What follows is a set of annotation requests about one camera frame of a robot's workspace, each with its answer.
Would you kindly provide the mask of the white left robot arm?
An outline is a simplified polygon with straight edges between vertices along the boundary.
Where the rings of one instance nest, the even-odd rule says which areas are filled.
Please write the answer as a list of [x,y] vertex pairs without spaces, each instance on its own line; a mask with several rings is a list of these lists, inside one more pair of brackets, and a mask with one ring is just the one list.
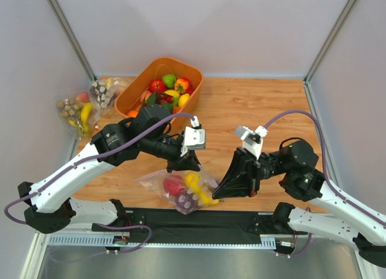
[[94,231],[119,230],[129,218],[118,199],[106,202],[82,201],[73,194],[99,175],[144,152],[166,160],[167,172],[199,171],[195,150],[206,146],[201,123],[191,116],[191,126],[170,135],[176,118],[159,105],[144,107],[135,118],[106,125],[74,157],[39,183],[21,183],[19,195],[26,198],[25,222],[35,230],[51,234],[71,224],[92,224]]

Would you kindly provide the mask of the clear polka dot zip bag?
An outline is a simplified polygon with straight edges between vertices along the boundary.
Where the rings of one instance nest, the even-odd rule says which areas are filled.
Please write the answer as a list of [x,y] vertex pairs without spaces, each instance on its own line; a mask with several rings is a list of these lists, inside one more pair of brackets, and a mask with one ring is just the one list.
[[140,177],[136,182],[147,191],[157,193],[184,215],[220,203],[212,197],[218,180],[204,169],[171,173],[160,170]]

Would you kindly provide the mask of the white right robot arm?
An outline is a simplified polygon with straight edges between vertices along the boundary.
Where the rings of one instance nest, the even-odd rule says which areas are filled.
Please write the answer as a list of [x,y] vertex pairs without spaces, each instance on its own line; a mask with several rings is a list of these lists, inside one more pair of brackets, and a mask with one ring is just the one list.
[[258,134],[243,140],[213,199],[253,197],[262,180],[283,175],[279,184],[289,196],[328,213],[313,215],[280,202],[271,217],[278,233],[307,232],[327,237],[358,251],[364,260],[385,267],[385,216],[349,196],[318,171],[318,155],[305,140],[269,154],[261,151],[262,143]]

